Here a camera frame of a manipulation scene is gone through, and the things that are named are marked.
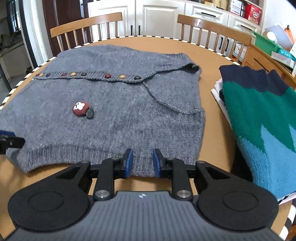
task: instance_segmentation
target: round wooden table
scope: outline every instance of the round wooden table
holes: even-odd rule
[[[215,82],[221,78],[219,67],[221,65],[233,64],[230,60],[197,45],[167,38],[122,37],[94,42],[90,45],[101,44],[127,46],[136,50],[158,53],[185,53],[197,65],[200,65],[202,73],[200,75],[199,87],[202,107],[205,109],[206,123],[201,152],[198,159],[205,160],[228,172],[230,171],[235,152],[234,135],[221,109],[211,94],[211,89]],[[37,73],[42,71],[43,68],[44,65],[27,77],[16,90],[13,90],[14,92],[7,103],[20,89],[31,81]],[[5,156],[0,156],[0,232],[4,238],[14,230],[14,226],[7,212],[9,198],[19,189],[50,176],[67,166],[68,165],[51,165],[24,174],[20,169],[13,166]],[[192,180],[191,185],[194,194],[197,194]],[[168,190],[170,186],[171,182],[169,180],[160,180],[157,178],[131,177],[127,180],[118,179],[115,181],[115,190]],[[277,234],[281,232],[286,222],[290,207],[291,202],[288,202],[281,205],[279,208],[279,213],[272,226],[272,230]]]

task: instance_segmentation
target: blue green knitted sweater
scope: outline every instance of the blue green knitted sweater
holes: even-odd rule
[[[237,144],[254,183],[277,198],[296,190],[296,93],[275,70],[221,66]]]

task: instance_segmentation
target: white cabinet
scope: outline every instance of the white cabinet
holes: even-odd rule
[[[181,37],[178,14],[184,14],[185,3],[170,0],[136,0],[136,34]]]
[[[246,33],[251,36],[254,36],[253,31],[256,33],[261,32],[261,28],[259,25],[251,23],[247,19],[244,19],[240,16],[234,16],[232,14],[229,16],[227,27],[233,28],[237,31]]]
[[[118,36],[152,35],[179,39],[182,25],[177,23],[178,14],[215,22],[252,35],[260,32],[258,25],[225,10],[201,3],[181,0],[100,0],[88,3],[89,17],[122,12],[123,21],[118,22]],[[97,26],[93,26],[94,40],[99,39]],[[110,23],[110,36],[115,36],[114,23]],[[184,40],[189,40],[190,26],[184,27]],[[102,38],[107,38],[106,24],[101,25]],[[202,31],[201,45],[206,44],[207,30]],[[199,28],[193,28],[192,42],[197,43]],[[214,48],[217,34],[211,33],[209,48]],[[216,51],[220,52],[224,36],[219,37]],[[225,55],[229,53],[232,40],[227,42]]]
[[[100,0],[88,3],[89,17],[121,12],[123,21],[118,22],[118,36],[131,35],[135,26],[135,0]],[[99,39],[97,26],[92,27],[94,40]],[[107,25],[101,24],[102,38],[107,38]],[[110,37],[115,37],[115,24],[110,23]]]
[[[211,21],[211,22],[215,22],[215,23],[219,23],[222,25],[227,25],[228,23],[228,17],[229,14],[227,12],[225,12],[224,10],[215,8],[215,7],[211,7],[211,6],[207,6],[204,4],[199,4],[199,3],[186,3],[185,6],[185,15],[187,16],[192,16],[195,18],[200,18],[200,19],[204,19],[207,21]],[[197,43],[197,39],[198,39],[198,34],[199,34],[199,28],[194,27],[193,28],[193,32],[192,32],[192,42]],[[190,32],[190,26],[185,26],[184,27],[184,40],[189,39],[189,32]],[[207,30],[202,30],[202,38],[201,38],[201,45],[205,45],[206,41],[207,41],[207,34],[208,31]],[[210,42],[209,42],[209,48],[214,48],[214,44],[215,44],[215,40],[216,40],[216,33],[211,33],[210,36]],[[222,38],[223,36],[219,37],[219,42],[218,42],[218,46],[217,46],[217,51],[219,51],[219,48],[221,48],[221,44],[222,44]]]

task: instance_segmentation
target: logo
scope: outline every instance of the logo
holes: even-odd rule
[[[147,197],[147,195],[145,193],[139,194],[139,197],[144,199],[145,197]]]

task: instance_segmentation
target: green box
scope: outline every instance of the green box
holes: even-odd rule
[[[271,56],[272,51],[277,53],[279,49],[283,49],[274,41],[269,40],[268,38],[262,36],[261,34],[258,34],[256,32],[253,32],[253,33],[256,35],[255,45],[258,48],[262,49],[268,55]]]

